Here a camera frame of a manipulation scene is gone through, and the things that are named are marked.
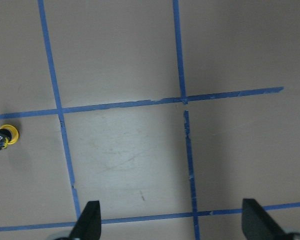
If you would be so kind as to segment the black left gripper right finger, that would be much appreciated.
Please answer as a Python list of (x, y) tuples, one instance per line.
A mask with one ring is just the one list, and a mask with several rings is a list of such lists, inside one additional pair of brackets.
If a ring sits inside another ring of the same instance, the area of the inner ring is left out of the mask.
[(242, 200), (241, 229), (247, 240), (279, 240), (286, 235), (253, 198)]

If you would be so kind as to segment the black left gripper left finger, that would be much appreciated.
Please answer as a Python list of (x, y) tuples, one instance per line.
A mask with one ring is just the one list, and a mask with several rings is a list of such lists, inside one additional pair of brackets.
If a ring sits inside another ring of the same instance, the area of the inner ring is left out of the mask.
[(99, 240), (102, 233), (101, 208), (98, 200), (88, 201), (70, 232), (69, 240)]

